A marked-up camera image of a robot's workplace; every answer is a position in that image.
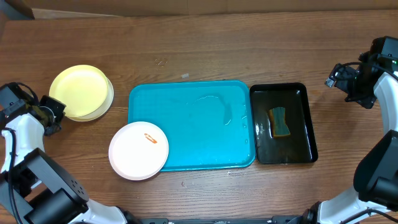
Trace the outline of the yellow plate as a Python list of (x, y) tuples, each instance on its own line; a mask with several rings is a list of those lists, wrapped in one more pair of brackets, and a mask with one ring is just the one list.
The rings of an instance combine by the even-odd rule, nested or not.
[(107, 79), (94, 66), (75, 65), (56, 76), (49, 95), (66, 105), (65, 116), (85, 116), (97, 110), (105, 101)]

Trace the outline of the white plate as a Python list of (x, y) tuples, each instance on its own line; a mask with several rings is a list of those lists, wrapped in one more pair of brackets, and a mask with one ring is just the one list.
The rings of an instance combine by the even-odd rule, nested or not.
[(98, 119), (102, 115), (104, 115), (110, 109), (110, 107), (113, 103), (113, 100), (114, 100), (113, 84), (111, 83), (111, 81), (109, 79), (107, 79), (107, 81), (108, 81), (108, 93), (107, 93), (106, 99), (97, 110), (95, 110), (94, 112), (92, 112), (88, 115), (85, 115), (85, 116), (80, 116), (80, 117), (68, 116), (68, 119), (71, 119), (72, 121), (85, 122), (85, 121), (92, 121), (92, 120)]
[(158, 126), (145, 121), (125, 125), (112, 138), (108, 157), (121, 177), (141, 181), (156, 175), (169, 155), (168, 139)]

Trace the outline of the green yellow sponge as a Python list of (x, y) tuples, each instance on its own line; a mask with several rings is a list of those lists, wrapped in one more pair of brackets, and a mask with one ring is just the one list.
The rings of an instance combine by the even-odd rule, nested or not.
[(289, 127), (286, 123), (285, 118), (285, 108), (284, 107), (276, 107), (268, 112), (270, 124), (271, 124), (271, 133), (273, 138), (281, 138), (290, 135)]

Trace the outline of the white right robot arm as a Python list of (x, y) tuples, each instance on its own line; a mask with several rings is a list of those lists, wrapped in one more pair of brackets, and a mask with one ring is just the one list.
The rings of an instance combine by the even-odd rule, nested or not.
[(336, 65), (325, 83), (347, 92), (347, 101), (377, 99), (384, 137), (357, 166), (351, 188), (291, 223), (359, 223), (373, 215), (397, 222), (390, 215), (397, 211), (397, 55), (366, 52), (355, 64)]

